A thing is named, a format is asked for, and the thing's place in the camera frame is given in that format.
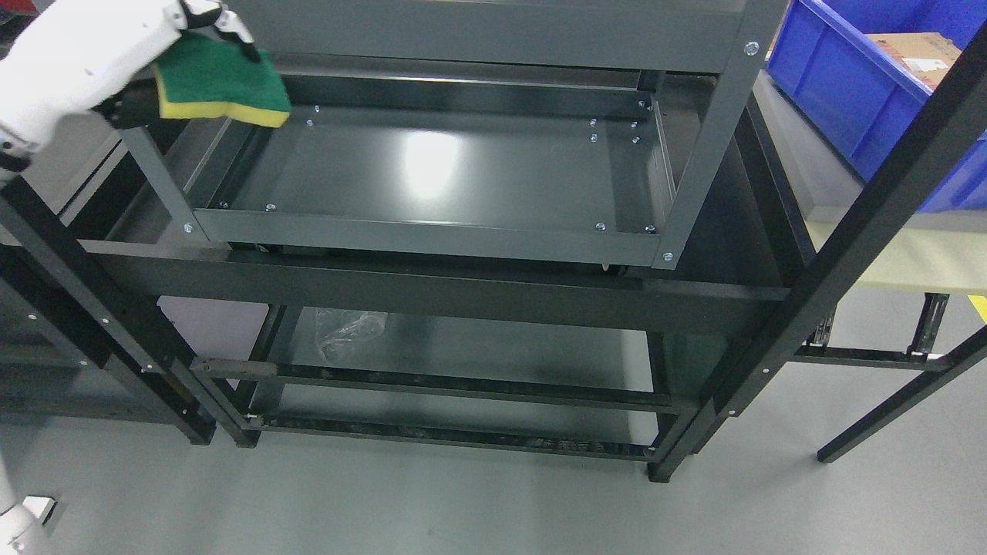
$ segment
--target black metal post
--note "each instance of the black metal post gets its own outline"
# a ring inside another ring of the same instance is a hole
[[[144,297],[120,290],[23,178],[0,185],[0,222],[120,345],[120,362],[132,372],[165,374],[149,379],[167,381],[174,376],[175,385],[184,388],[209,417],[231,433],[237,431],[192,375],[188,364],[194,352],[160,309]]]
[[[877,408],[819,449],[816,458],[821,462],[833,462],[840,458],[894,419],[905,414],[908,409],[960,377],[985,357],[987,357],[987,326],[980,328],[980,331],[946,355],[949,369],[945,372],[923,372],[908,382]]]

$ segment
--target green scouring pad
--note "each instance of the green scouring pad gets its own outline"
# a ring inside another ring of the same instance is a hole
[[[182,33],[153,65],[164,119],[222,118],[281,127],[291,103],[267,52],[261,62],[240,47]]]

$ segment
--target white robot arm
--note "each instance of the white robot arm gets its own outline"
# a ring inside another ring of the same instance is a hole
[[[118,93],[179,37],[214,26],[258,61],[237,15],[212,0],[56,0],[0,60],[0,153],[44,148],[63,116]]]

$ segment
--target gray floor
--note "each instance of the gray floor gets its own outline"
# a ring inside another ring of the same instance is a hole
[[[852,291],[834,344],[901,347],[920,304]],[[953,299],[940,347],[980,324]],[[634,463],[287,435],[193,447],[63,419],[2,426],[0,445],[17,487],[59,499],[66,554],[979,554],[985,369],[822,465],[813,452],[910,375],[789,364],[669,485]]]

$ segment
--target metal rack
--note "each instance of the metal rack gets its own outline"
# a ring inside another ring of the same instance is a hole
[[[235,7],[288,123],[123,133],[189,237],[674,269],[785,2]]]

